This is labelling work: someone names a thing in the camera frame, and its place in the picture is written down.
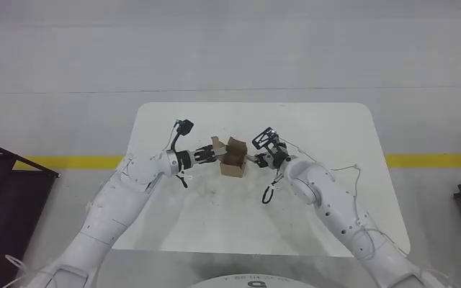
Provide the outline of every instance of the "floor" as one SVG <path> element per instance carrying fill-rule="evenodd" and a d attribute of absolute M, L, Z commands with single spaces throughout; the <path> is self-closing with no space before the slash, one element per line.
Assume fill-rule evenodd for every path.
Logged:
<path fill-rule="evenodd" d="M 0 144 L 24 156 L 122 155 L 146 102 L 360 102 L 385 154 L 461 153 L 460 26 L 461 4 L 451 0 L 5 0 Z M 61 173 L 26 255 L 32 267 L 66 247 L 110 171 Z M 452 201 L 460 171 L 390 175 L 409 258 L 461 283 L 461 213 Z M 161 275 L 186 287 L 251 267 L 319 287 L 370 282 L 345 259 L 297 266 L 242 257 L 113 251 L 98 285 L 145 286 Z"/>

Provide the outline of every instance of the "black cable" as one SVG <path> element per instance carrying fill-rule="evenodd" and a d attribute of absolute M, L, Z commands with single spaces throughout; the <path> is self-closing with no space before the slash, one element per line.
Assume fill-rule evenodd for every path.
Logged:
<path fill-rule="evenodd" d="M 282 178 L 283 178 L 283 175 L 279 175 L 279 171 L 277 170 L 277 174 L 274 178 L 274 181 L 272 181 L 272 183 L 266 188 L 266 190 L 264 190 L 264 194 L 262 195 L 262 200 L 261 200 L 262 204 L 269 204 L 269 202 L 271 202 L 272 196 L 274 196 L 274 188 L 271 189 L 271 196 L 269 197 L 269 200 L 266 201 L 267 192 L 269 191 L 271 186 L 274 187 L 274 185 L 278 181 L 282 180 Z"/>
<path fill-rule="evenodd" d="M 269 202 L 271 202 L 271 200 L 272 200 L 272 196 L 274 196 L 274 188 L 272 188 L 271 189 L 271 197 L 269 197 L 269 200 L 264 201 L 266 199 L 266 195 L 267 195 L 267 192 L 269 191 L 269 188 L 270 188 L 270 186 L 268 186 L 266 188 L 266 190 L 264 190 L 264 194 L 262 195 L 262 200 L 261 200 L 262 204 L 269 204 Z"/>
<path fill-rule="evenodd" d="M 173 150 L 174 152 L 176 152 L 175 145 L 176 145 L 176 141 L 178 140 L 179 136 L 180 134 L 177 133 L 176 136 L 174 136 L 173 141 L 171 142 L 170 150 Z"/>

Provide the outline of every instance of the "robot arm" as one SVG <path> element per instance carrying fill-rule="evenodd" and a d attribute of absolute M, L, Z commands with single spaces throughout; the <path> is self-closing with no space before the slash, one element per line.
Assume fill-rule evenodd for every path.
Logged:
<path fill-rule="evenodd" d="M 216 161 L 225 148 L 205 146 L 196 151 L 176 152 L 179 135 L 186 135 L 193 124 L 180 121 L 171 150 L 157 156 L 126 155 L 116 171 L 101 185 L 89 206 L 85 223 L 67 249 L 30 282 L 30 288 L 94 287 L 104 258 L 117 239 L 136 220 L 163 176 L 177 176 L 196 163 Z"/>
<path fill-rule="evenodd" d="M 403 256 L 322 163 L 290 156 L 272 128 L 258 135 L 253 144 L 256 149 L 266 148 L 267 153 L 250 161 L 279 170 L 294 193 L 304 203 L 314 205 L 322 223 L 360 261 L 378 287 L 445 287 Z"/>

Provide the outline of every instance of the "wire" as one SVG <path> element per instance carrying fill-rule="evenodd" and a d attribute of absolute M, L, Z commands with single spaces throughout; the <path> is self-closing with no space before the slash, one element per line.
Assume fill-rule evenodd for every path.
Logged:
<path fill-rule="evenodd" d="M 262 200 L 261 200 L 262 204 L 269 204 L 269 202 L 271 202 L 272 196 L 274 196 L 274 185 L 278 181 L 282 180 L 282 178 L 283 178 L 283 174 L 279 174 L 279 169 L 277 169 L 277 172 L 275 174 L 274 180 L 272 181 L 272 183 L 269 186 L 267 186 L 266 190 L 264 190 L 264 194 L 262 195 Z M 271 189 L 271 196 L 269 197 L 268 200 L 266 200 L 266 195 L 267 195 L 267 192 L 269 191 L 269 189 Z"/>
<path fill-rule="evenodd" d="M 437 274 L 439 276 L 444 277 L 445 280 L 448 282 L 449 287 L 459 288 L 459 286 L 453 280 L 451 280 L 446 274 L 443 274 L 442 272 L 440 272 L 440 271 L 438 271 L 436 269 L 432 269 L 432 268 L 421 268 L 421 269 L 419 269 L 419 277 L 420 277 L 420 279 L 422 279 L 422 275 L 423 275 L 424 271 L 432 272 L 433 274 Z"/>
<path fill-rule="evenodd" d="M 281 137 L 279 137 L 279 139 L 282 140 L 282 141 L 284 141 L 284 142 L 286 142 L 286 143 L 288 143 L 288 144 L 290 144 L 291 146 L 295 147 L 299 153 L 302 153 L 302 154 L 306 155 L 306 156 L 309 157 L 312 161 L 317 162 L 316 159 L 312 158 L 312 157 L 311 157 L 309 154 L 307 154 L 303 149 L 297 147 L 295 144 L 293 144 L 293 143 L 291 143 L 291 142 L 289 142 L 289 141 L 287 141 L 287 140 L 285 140 L 285 139 L 283 139 L 283 138 L 281 138 Z"/>
<path fill-rule="evenodd" d="M 56 278 L 54 277 L 54 275 L 52 275 L 51 273 L 48 273 L 46 271 L 42 271 L 43 267 L 37 269 L 37 270 L 29 270 L 26 265 L 21 261 L 19 260 L 18 258 L 15 258 L 11 255 L 5 255 L 5 258 L 13 265 L 15 265 L 19 270 L 21 270 L 24 275 L 16 278 L 15 280 L 11 281 L 10 283 L 6 284 L 5 286 L 3 286 L 2 288 L 7 288 L 7 287 L 10 287 L 12 286 L 14 283 L 18 282 L 19 280 L 25 278 L 26 276 L 29 276 L 30 274 L 47 274 L 48 276 L 51 277 L 51 280 L 53 281 L 54 285 L 55 285 L 55 288 L 58 288 L 58 282 L 56 281 Z"/>
<path fill-rule="evenodd" d="M 177 124 L 178 124 L 178 122 L 174 123 L 173 128 L 171 129 L 171 132 L 170 132 L 170 137 L 168 138 L 168 143 L 165 145 L 165 148 L 163 148 L 162 151 L 165 151 L 168 148 L 168 146 L 170 145 L 171 137 L 173 136 L 174 128 L 177 126 Z"/>

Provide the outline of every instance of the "black metal frame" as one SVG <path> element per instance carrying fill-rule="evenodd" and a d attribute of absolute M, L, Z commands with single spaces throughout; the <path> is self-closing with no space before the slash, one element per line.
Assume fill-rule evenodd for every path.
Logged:
<path fill-rule="evenodd" d="M 46 167 L 43 167 L 43 166 L 41 166 L 41 165 L 39 165 L 39 164 L 37 164 L 35 162 L 32 162 L 31 160 L 27 160 L 26 158 L 21 157 L 21 156 L 19 156 L 17 154 L 14 154 L 13 152 L 9 152 L 6 149 L 0 148 L 0 154 L 10 156 L 16 161 L 23 162 L 23 163 L 25 163 L 25 164 L 27 164 L 27 165 L 29 165 L 31 167 L 34 167 L 34 168 L 36 168 L 38 170 L 41 170 L 41 171 L 43 171 L 43 172 L 45 172 L 47 174 L 50 174 L 51 176 L 54 176 L 55 178 L 61 177 L 60 173 L 58 173 L 56 171 L 53 171 L 51 169 L 48 169 Z"/>

